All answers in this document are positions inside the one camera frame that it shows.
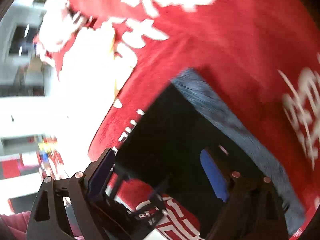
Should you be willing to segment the pink sleeved forearm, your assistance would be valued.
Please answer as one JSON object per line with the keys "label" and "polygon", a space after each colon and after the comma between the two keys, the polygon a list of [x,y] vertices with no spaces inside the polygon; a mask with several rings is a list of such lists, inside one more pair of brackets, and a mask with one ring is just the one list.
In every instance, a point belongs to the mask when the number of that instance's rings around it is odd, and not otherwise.
{"label": "pink sleeved forearm", "polygon": [[1,239],[26,240],[30,211],[1,215]]}

